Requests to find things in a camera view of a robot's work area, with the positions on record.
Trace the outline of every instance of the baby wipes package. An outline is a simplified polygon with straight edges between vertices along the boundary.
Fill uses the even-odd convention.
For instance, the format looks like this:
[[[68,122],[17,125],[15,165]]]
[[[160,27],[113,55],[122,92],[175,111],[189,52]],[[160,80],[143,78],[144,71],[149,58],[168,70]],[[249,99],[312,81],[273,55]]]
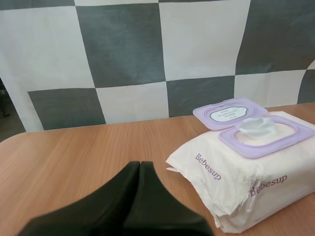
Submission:
[[[225,233],[241,233],[315,192],[315,125],[285,112],[267,114],[242,99],[199,114],[213,118],[207,124],[212,131],[183,144],[166,162],[191,182]],[[266,115],[273,117],[274,127],[269,120],[258,121],[268,123],[266,129],[257,126],[261,138],[252,124],[247,126],[254,139],[240,131],[246,118]]]

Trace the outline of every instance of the purple plastic lid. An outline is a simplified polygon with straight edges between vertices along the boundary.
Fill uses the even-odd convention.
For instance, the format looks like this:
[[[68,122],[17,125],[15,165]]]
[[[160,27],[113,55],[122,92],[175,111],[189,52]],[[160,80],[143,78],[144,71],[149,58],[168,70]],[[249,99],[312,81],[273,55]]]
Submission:
[[[232,98],[196,108],[192,113],[207,128],[222,130],[234,127],[246,118],[264,117],[268,111],[246,98]]]
[[[304,126],[302,124],[296,123],[292,120],[286,119],[281,116],[268,116],[268,117],[276,123],[281,123],[281,124],[286,124],[288,126],[291,126],[295,130],[295,133],[289,136],[286,136],[284,138],[278,139],[269,144],[265,144],[261,146],[252,146],[252,145],[243,144],[236,139],[235,135],[239,132],[239,130],[236,127],[234,127],[234,128],[221,132],[220,139],[224,143],[226,143],[228,146],[230,146],[232,149],[237,151],[239,154],[243,155],[244,157],[255,159],[255,158],[259,158],[259,157],[271,154],[273,152],[276,152],[278,150],[281,150],[283,148],[296,144],[300,141],[303,141],[315,135],[315,130],[307,126]]]

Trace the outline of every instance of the white wipe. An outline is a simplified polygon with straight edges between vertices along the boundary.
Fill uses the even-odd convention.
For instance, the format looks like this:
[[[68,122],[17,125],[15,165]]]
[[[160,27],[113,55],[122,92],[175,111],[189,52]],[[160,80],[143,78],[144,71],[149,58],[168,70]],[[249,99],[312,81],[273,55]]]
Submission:
[[[275,123],[268,117],[247,118],[238,126],[238,130],[253,139],[262,139],[275,135]]]
[[[285,112],[269,114],[315,128]],[[224,144],[220,132],[209,131],[188,141],[166,162],[192,183],[216,226],[225,233],[241,233],[315,191],[314,136],[267,156],[247,159]]]

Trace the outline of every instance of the checkerboard pattern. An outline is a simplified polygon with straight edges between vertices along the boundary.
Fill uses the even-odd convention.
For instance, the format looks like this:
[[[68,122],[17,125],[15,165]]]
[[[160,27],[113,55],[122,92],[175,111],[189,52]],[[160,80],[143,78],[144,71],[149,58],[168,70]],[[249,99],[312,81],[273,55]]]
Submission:
[[[0,77],[27,131],[315,102],[313,0],[2,0]]]

